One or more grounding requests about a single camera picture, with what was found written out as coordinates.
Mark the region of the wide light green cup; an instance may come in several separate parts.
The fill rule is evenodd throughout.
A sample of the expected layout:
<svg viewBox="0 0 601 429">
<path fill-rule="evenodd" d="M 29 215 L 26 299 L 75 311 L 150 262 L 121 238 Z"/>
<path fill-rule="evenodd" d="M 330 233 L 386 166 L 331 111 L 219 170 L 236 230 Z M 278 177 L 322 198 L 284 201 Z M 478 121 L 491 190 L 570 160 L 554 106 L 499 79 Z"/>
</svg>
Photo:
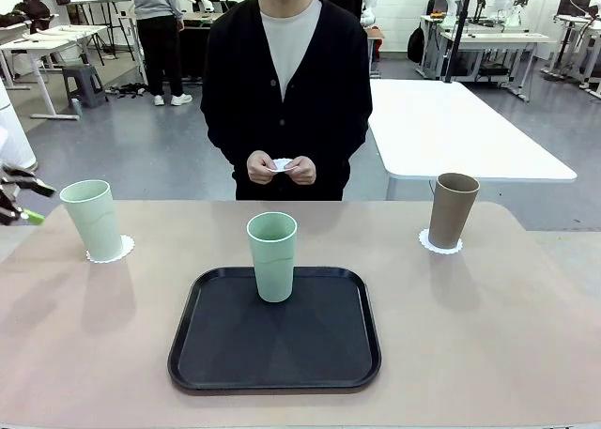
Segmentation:
<svg viewBox="0 0 601 429">
<path fill-rule="evenodd" d="M 122 254 L 123 244 L 108 182 L 75 182 L 59 195 L 91 260 L 107 262 Z"/>
</svg>

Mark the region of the slim light green cup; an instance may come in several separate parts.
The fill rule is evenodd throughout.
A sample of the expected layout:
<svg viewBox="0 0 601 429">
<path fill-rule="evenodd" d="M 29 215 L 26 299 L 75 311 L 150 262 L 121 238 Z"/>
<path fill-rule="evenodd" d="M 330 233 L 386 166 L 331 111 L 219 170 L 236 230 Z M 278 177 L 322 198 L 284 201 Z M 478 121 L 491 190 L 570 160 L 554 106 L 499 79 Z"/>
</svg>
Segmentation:
<svg viewBox="0 0 601 429">
<path fill-rule="evenodd" d="M 246 226 L 259 297 L 266 302 L 287 300 L 293 289 L 298 224 L 283 212 L 265 212 Z"/>
</svg>

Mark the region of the brown cup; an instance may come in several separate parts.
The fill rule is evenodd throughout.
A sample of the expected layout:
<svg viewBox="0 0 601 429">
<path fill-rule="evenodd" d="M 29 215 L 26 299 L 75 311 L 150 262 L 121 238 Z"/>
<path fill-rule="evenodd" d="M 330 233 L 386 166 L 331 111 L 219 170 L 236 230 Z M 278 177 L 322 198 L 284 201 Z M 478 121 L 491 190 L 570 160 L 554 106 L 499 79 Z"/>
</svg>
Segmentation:
<svg viewBox="0 0 601 429">
<path fill-rule="evenodd" d="M 471 176 L 445 173 L 437 178 L 428 231 L 433 246 L 457 246 L 479 190 L 479 181 Z"/>
</svg>

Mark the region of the person's right forearm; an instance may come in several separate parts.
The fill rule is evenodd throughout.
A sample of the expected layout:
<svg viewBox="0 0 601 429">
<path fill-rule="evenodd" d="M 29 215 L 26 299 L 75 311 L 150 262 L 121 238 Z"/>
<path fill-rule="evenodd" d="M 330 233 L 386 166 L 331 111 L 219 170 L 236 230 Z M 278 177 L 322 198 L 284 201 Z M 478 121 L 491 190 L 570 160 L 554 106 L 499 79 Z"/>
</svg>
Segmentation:
<svg viewBox="0 0 601 429">
<path fill-rule="evenodd" d="M 245 165 L 249 153 L 239 128 L 228 117 L 221 116 L 215 108 L 207 106 L 204 102 L 201 104 L 201 110 L 208 127 L 209 140 L 232 166 Z"/>
</svg>

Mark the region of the person's left forearm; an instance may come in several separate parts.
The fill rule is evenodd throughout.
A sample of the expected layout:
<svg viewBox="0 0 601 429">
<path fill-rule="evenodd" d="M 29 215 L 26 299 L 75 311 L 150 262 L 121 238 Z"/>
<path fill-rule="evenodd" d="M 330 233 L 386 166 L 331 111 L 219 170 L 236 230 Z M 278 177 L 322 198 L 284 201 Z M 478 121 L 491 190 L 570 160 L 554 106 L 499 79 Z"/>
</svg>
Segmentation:
<svg viewBox="0 0 601 429">
<path fill-rule="evenodd" d="M 342 167 L 365 143 L 368 131 L 370 108 L 343 113 L 331 123 L 330 129 L 330 164 Z"/>
</svg>

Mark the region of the person's right hand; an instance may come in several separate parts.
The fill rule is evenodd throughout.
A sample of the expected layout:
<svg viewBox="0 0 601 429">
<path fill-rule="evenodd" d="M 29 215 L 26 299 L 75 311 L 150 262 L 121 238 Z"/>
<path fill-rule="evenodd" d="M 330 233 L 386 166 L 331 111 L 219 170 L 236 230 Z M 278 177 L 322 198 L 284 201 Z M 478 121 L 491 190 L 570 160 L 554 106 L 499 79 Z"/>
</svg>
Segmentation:
<svg viewBox="0 0 601 429">
<path fill-rule="evenodd" d="M 255 184 L 269 184 L 276 175 L 275 170 L 275 163 L 264 151 L 253 152 L 247 160 L 248 177 Z"/>
</svg>

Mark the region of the person's left hand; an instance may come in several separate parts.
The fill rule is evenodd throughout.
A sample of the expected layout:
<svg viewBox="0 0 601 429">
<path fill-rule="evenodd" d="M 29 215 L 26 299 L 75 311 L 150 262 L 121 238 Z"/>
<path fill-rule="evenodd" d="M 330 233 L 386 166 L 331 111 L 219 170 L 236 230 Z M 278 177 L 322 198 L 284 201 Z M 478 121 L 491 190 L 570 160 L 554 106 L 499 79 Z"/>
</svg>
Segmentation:
<svg viewBox="0 0 601 429">
<path fill-rule="evenodd" d="M 285 173 L 301 186 L 311 186 L 316 182 L 316 166 L 308 157 L 299 156 L 285 166 Z"/>
</svg>

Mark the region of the white cylindrical air purifier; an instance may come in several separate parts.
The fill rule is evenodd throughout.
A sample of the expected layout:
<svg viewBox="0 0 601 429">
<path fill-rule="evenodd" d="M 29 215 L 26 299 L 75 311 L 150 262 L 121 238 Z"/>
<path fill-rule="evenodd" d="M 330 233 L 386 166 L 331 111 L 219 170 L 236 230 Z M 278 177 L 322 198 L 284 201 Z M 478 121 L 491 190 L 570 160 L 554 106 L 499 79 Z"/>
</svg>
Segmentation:
<svg viewBox="0 0 601 429">
<path fill-rule="evenodd" d="M 21 169 L 35 170 L 36 156 L 29 144 L 23 126 L 16 115 L 4 83 L 0 79 L 0 130 L 4 129 L 7 139 L 0 147 L 0 160 Z"/>
</svg>

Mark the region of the grey plastic stool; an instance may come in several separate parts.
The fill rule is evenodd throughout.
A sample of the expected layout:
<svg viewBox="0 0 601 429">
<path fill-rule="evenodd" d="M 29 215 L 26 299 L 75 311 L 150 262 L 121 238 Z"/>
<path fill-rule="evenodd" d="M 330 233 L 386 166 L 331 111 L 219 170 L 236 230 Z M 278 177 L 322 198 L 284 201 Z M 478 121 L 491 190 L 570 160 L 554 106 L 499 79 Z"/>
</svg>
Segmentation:
<svg viewBox="0 0 601 429">
<path fill-rule="evenodd" d="M 78 100 L 86 108 L 98 108 L 108 100 L 97 70 L 92 65 L 73 65 L 62 68 L 69 106 Z"/>
</svg>

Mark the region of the white desk with curved parts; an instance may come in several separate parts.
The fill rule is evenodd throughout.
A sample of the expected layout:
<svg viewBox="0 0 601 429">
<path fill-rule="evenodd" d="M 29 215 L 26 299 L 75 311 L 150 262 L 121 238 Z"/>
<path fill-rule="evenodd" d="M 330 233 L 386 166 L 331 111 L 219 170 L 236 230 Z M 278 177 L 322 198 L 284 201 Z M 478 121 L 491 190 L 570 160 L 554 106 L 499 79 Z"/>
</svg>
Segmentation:
<svg viewBox="0 0 601 429">
<path fill-rule="evenodd" d="M 75 46 L 81 48 L 84 54 L 87 54 L 87 40 L 98 35 L 105 29 L 106 27 L 101 25 L 58 25 L 33 35 L 24 33 L 21 38 L 0 45 L 0 52 L 2 54 L 12 53 L 13 51 L 24 51 L 27 55 L 41 96 L 48 110 L 47 114 L 31 114 L 31 119 L 67 121 L 78 121 L 80 119 L 78 115 L 62 115 L 55 110 L 40 72 L 39 61 L 42 57 L 50 58 L 52 54 L 61 53 Z"/>
</svg>

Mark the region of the black bag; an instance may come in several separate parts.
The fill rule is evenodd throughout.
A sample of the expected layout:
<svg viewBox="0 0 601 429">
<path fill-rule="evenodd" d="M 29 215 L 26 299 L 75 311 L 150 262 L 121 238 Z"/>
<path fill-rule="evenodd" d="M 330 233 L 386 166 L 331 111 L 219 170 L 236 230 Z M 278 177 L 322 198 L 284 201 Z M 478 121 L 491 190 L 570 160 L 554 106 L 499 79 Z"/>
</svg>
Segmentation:
<svg viewBox="0 0 601 429">
<path fill-rule="evenodd" d="M 40 0 L 27 0 L 15 5 L 12 11 L 0 14 L 0 27 L 9 27 L 18 23 L 30 22 L 41 29 L 47 29 L 51 11 Z"/>
</svg>

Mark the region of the person in grey hoodie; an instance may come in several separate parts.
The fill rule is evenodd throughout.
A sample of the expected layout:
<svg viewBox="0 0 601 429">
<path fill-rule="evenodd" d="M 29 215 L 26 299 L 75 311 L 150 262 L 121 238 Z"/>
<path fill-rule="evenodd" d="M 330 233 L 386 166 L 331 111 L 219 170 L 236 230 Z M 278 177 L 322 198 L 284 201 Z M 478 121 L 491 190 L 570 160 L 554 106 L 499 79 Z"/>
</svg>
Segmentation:
<svg viewBox="0 0 601 429">
<path fill-rule="evenodd" d="M 183 90 L 179 32 L 183 16 L 177 0 L 133 0 L 137 32 L 146 61 L 148 90 L 156 106 L 163 106 L 163 80 L 171 91 L 171 104 L 193 101 Z"/>
</svg>

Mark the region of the person in black cardigan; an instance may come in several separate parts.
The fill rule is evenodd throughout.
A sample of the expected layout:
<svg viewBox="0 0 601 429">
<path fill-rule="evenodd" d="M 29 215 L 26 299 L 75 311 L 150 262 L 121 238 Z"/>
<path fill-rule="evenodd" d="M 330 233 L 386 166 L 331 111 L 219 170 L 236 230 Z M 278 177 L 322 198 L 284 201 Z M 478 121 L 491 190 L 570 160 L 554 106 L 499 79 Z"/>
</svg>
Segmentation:
<svg viewBox="0 0 601 429">
<path fill-rule="evenodd" d="M 209 31 L 203 102 L 239 128 L 248 158 L 260 150 L 316 166 L 316 182 L 301 186 L 285 172 L 255 184 L 247 161 L 231 165 L 239 200 L 339 201 L 350 163 L 330 164 L 330 126 L 343 113 L 373 110 L 366 33 L 328 0 L 245 0 Z"/>
</svg>

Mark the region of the black plastic tray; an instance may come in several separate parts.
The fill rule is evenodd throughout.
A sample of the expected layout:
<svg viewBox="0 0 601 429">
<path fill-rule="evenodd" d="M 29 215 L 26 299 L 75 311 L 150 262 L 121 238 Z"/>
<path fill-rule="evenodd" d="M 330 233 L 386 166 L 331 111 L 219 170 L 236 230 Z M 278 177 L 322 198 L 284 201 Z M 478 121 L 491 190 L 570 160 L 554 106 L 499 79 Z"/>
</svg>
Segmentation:
<svg viewBox="0 0 601 429">
<path fill-rule="evenodd" d="M 189 392 L 351 391 L 381 365 L 366 284 L 355 272 L 297 267 L 291 296 L 259 297 L 251 267 L 216 268 L 193 283 L 167 369 Z"/>
</svg>

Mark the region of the small wooden-top table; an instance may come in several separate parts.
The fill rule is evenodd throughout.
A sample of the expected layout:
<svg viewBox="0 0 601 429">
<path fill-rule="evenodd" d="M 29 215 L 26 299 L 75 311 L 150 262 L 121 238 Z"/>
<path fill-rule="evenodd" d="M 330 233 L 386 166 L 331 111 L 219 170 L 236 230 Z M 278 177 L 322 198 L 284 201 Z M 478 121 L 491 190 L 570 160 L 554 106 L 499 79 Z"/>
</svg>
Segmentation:
<svg viewBox="0 0 601 429">
<path fill-rule="evenodd" d="M 368 50 L 368 66 L 369 75 L 371 79 L 379 79 L 381 73 L 374 68 L 373 62 L 375 58 L 375 52 L 378 50 L 379 45 L 385 39 L 383 33 L 376 27 L 365 28 L 367 35 L 367 50 Z"/>
</svg>

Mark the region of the black backpack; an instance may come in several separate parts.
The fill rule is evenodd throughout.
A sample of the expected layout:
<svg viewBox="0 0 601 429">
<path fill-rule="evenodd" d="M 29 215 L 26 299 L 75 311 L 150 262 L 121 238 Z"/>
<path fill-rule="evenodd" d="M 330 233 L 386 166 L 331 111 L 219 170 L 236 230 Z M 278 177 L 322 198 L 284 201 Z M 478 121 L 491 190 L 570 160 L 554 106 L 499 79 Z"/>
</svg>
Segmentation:
<svg viewBox="0 0 601 429">
<path fill-rule="evenodd" d="M 421 65 L 424 57 L 425 35 L 421 26 L 418 26 L 409 36 L 407 57 L 418 65 Z"/>
</svg>

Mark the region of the large white table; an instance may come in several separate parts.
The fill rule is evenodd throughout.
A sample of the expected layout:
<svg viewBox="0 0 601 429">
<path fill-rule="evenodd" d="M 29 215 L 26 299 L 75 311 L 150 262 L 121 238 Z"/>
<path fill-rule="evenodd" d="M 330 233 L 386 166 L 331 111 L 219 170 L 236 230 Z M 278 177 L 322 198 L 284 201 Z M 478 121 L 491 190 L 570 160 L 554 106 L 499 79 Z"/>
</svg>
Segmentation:
<svg viewBox="0 0 601 429">
<path fill-rule="evenodd" d="M 482 181 L 573 182 L 578 175 L 464 85 L 375 79 L 369 127 L 388 176 L 401 180 L 460 173 Z"/>
</svg>

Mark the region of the black stand pole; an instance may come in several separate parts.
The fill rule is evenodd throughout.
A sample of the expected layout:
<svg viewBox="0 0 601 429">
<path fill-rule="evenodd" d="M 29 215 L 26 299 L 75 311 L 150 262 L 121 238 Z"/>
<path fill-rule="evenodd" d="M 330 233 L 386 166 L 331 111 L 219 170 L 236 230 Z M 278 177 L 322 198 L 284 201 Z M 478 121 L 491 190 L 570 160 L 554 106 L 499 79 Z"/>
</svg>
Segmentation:
<svg viewBox="0 0 601 429">
<path fill-rule="evenodd" d="M 470 0 L 456 0 L 456 3 L 460 6 L 460 13 L 456 25 L 455 37 L 453 38 L 452 50 L 448 58 L 448 65 L 444 79 L 444 83 L 446 84 L 451 83 L 453 81 L 453 76 L 455 75 L 455 58 L 458 54 L 464 27 L 468 18 Z"/>
</svg>

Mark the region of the long white lab desk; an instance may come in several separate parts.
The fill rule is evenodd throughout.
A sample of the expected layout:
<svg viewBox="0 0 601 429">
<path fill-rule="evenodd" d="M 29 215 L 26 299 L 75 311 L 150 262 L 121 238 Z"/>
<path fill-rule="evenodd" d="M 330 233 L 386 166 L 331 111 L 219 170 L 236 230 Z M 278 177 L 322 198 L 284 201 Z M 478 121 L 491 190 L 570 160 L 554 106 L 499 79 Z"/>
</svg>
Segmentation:
<svg viewBox="0 0 601 429">
<path fill-rule="evenodd" d="M 466 24 L 461 36 L 442 18 L 423 15 L 424 51 L 416 71 L 426 80 L 493 84 L 528 102 L 526 82 L 540 47 L 553 40 L 530 31 Z"/>
</svg>

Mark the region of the black monitor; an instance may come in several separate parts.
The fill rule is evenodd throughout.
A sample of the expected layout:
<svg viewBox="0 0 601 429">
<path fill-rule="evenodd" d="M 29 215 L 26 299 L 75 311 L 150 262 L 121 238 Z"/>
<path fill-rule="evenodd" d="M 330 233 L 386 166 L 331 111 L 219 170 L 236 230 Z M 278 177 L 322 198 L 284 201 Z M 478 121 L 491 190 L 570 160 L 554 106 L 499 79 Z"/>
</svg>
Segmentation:
<svg viewBox="0 0 601 429">
<path fill-rule="evenodd" d="M 588 13 L 591 0 L 560 0 L 557 14 L 583 17 Z"/>
</svg>

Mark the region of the white desk with monitor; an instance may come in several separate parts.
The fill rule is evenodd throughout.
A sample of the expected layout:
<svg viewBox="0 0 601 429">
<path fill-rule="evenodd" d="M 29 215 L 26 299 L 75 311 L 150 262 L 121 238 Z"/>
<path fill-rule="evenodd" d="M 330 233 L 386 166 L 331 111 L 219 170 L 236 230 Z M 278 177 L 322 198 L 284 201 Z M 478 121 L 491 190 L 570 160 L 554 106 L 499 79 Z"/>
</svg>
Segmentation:
<svg viewBox="0 0 601 429">
<path fill-rule="evenodd" d="M 572 79 L 578 87 L 601 99 L 601 72 L 593 70 L 601 58 L 601 19 L 557 15 L 562 32 L 551 59 L 550 71 L 560 79 Z"/>
</svg>

